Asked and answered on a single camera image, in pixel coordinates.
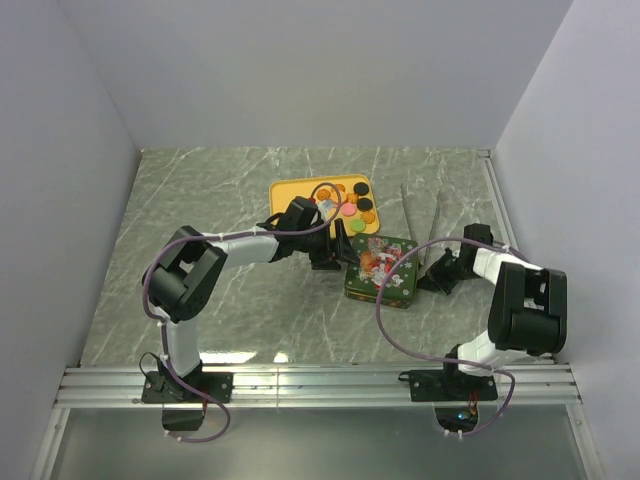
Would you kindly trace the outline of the gold tin lid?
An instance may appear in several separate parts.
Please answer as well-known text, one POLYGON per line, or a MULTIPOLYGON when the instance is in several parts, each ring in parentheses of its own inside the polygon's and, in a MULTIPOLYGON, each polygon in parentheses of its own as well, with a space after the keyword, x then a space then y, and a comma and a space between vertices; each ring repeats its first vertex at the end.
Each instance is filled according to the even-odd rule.
POLYGON ((416 290, 417 255, 402 262, 387 282, 385 278, 399 260, 417 247, 417 243, 409 239, 358 233, 353 237, 352 246, 359 256, 359 264, 348 267, 344 281, 345 296, 375 303, 380 288, 385 286, 382 305, 409 308, 416 290))

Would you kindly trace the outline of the metal tongs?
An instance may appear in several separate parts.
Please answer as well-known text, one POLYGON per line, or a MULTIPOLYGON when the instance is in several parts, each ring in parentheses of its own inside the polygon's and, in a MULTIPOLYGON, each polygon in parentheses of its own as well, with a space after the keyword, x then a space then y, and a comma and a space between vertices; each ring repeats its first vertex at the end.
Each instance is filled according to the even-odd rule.
POLYGON ((438 188, 431 193, 424 213, 418 212, 419 204, 411 200, 409 191, 403 183, 400 184, 400 198, 409 238, 417 243, 434 239, 441 216, 443 189, 438 188))

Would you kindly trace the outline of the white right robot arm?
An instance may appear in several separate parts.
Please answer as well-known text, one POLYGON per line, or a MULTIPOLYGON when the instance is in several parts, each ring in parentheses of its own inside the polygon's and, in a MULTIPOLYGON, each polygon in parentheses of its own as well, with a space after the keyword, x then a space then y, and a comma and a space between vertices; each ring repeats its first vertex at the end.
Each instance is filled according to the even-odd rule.
POLYGON ((462 399, 475 377, 489 376, 526 357, 559 353, 566 342, 568 278, 534 265, 494 242, 485 224, 464 227, 460 249, 445 253, 417 281, 423 290, 451 294, 462 281, 484 279, 494 286, 487 328, 452 349, 458 362, 440 375, 443 393, 462 399))

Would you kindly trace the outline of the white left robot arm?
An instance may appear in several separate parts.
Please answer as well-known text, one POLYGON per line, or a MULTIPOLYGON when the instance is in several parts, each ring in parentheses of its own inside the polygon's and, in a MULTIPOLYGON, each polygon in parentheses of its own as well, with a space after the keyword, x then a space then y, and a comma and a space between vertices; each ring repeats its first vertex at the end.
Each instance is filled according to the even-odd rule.
POLYGON ((196 317, 221 273, 274 263, 294 253, 306 254, 316 271, 339 271, 343 264, 359 263, 344 222, 325 221, 319 207, 300 196, 285 211, 248 230, 213 235, 185 225, 175 231, 143 276, 143 299, 146 312, 160 322, 160 362, 170 372, 165 388, 177 401, 191 401, 200 392, 196 317))

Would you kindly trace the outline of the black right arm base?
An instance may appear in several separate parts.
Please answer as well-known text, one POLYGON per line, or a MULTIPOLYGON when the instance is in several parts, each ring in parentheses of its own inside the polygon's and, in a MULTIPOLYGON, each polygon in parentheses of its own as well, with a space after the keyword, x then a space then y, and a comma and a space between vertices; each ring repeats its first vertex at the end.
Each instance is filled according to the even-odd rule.
POLYGON ((495 401, 497 387, 492 376, 477 377, 453 370, 408 370, 397 379, 409 386, 414 403, 495 401))

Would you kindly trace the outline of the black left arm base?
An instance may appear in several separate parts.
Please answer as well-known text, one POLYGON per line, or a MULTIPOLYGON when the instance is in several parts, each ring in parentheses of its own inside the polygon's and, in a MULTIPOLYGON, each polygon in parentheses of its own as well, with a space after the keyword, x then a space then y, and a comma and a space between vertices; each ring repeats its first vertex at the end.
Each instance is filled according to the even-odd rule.
POLYGON ((168 371, 147 374, 141 402, 144 404, 179 404, 202 402, 203 394, 227 404, 231 400, 234 375, 231 372, 196 372, 177 381, 168 371))

